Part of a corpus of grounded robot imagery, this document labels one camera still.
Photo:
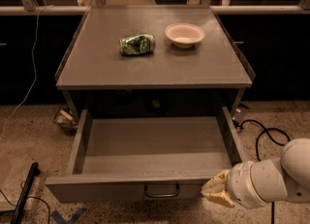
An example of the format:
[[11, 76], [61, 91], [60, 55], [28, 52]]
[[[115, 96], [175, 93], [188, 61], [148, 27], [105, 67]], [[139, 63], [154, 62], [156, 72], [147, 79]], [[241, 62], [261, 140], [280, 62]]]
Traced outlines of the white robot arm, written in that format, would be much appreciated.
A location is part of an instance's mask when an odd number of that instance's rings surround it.
[[310, 140], [284, 145], [279, 157], [246, 161], [209, 180], [201, 194], [227, 208], [263, 208], [271, 202], [310, 202]]

